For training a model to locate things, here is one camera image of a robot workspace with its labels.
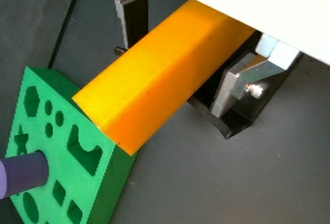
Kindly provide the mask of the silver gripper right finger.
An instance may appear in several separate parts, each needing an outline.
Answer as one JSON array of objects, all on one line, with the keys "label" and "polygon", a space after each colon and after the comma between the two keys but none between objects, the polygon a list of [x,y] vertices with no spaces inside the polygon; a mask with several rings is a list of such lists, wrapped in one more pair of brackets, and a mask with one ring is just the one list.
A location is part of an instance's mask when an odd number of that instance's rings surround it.
[{"label": "silver gripper right finger", "polygon": [[212,114],[221,118],[236,100],[241,100],[246,94],[260,99],[268,90],[264,80],[287,72],[300,54],[301,50],[297,47],[264,34],[256,52],[248,53],[226,71]]}]

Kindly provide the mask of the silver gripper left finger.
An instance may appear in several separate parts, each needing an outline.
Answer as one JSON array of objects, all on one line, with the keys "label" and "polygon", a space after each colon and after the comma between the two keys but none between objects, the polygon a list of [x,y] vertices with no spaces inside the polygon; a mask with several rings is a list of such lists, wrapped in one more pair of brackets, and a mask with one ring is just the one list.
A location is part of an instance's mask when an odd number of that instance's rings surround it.
[{"label": "silver gripper left finger", "polygon": [[124,55],[149,34],[149,0],[116,0],[116,7],[125,39],[125,45],[116,47],[116,53]]}]

